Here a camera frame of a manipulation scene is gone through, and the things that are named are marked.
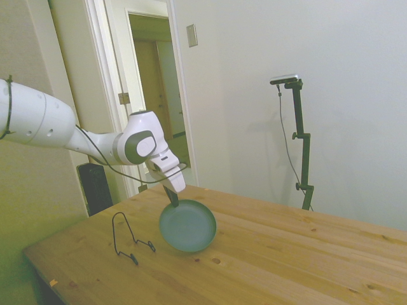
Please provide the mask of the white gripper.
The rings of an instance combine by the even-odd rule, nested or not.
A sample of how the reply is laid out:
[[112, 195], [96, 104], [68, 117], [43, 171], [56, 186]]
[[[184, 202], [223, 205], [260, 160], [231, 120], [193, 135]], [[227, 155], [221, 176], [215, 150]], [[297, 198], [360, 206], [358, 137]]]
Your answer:
[[179, 159], [171, 151], [147, 159], [150, 176], [163, 185], [165, 194], [174, 208], [179, 206], [177, 193], [186, 187], [179, 165]]

